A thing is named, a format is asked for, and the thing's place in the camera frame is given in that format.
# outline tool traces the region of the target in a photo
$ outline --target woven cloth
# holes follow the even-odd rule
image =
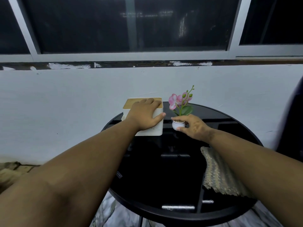
[[[214,191],[235,196],[255,198],[252,192],[237,178],[227,163],[214,149],[201,147],[207,167],[203,185]]]

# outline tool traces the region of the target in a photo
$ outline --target tissue box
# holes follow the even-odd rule
[[[123,116],[122,121],[127,117],[128,112],[130,111],[134,102],[141,101],[142,99],[149,98],[128,98],[126,103],[123,106]],[[154,100],[160,100],[162,102],[161,97],[153,97]],[[154,111],[152,117],[155,118],[157,115],[163,112],[163,102],[158,106],[158,108]],[[145,131],[139,131],[136,136],[160,136],[163,133],[163,120],[159,122],[156,126],[147,129]]]

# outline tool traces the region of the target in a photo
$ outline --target floor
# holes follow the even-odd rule
[[[90,227],[138,227],[139,216],[117,202],[107,192]],[[164,227],[143,219],[142,227]],[[277,219],[258,201],[242,216],[215,227],[283,227]]]

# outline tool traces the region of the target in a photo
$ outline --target window glass pane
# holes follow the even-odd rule
[[[239,0],[23,0],[42,53],[226,50]]]
[[[0,0],[0,54],[29,54],[8,0]]]
[[[252,0],[240,44],[303,44],[301,0]]]

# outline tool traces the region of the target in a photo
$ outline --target wall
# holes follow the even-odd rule
[[[0,161],[43,163],[100,132],[128,97],[181,93],[273,146],[303,65],[0,71]]]

